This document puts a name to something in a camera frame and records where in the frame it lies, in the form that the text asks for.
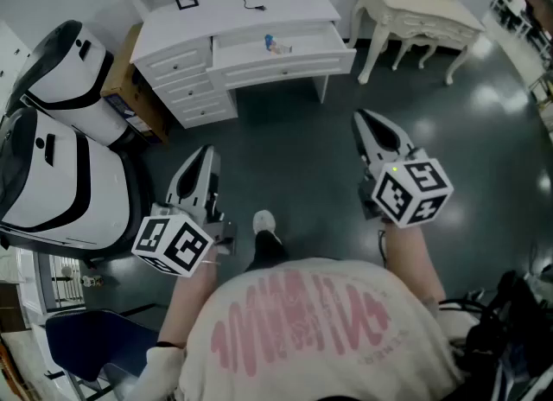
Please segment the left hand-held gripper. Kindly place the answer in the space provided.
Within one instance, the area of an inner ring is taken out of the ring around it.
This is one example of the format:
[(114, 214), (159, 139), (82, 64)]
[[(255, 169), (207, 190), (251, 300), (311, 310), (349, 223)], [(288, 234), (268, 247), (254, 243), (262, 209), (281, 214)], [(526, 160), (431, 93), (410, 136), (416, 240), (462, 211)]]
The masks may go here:
[(218, 254), (233, 255), (237, 226), (215, 210), (219, 171), (220, 156), (214, 146), (197, 149), (173, 176), (167, 203), (154, 204), (150, 215), (143, 218), (132, 254), (178, 277), (191, 277), (208, 261), (213, 247)]

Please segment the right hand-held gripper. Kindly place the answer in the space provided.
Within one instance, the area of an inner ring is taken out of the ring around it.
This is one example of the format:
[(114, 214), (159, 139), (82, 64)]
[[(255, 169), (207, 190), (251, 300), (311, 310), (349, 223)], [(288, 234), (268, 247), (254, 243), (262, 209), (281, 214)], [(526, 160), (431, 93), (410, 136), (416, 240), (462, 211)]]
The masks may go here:
[(365, 217), (384, 217), (399, 228), (434, 220), (454, 192), (439, 161), (414, 148), (402, 128), (375, 111), (357, 110), (352, 127), (365, 164), (358, 188)]

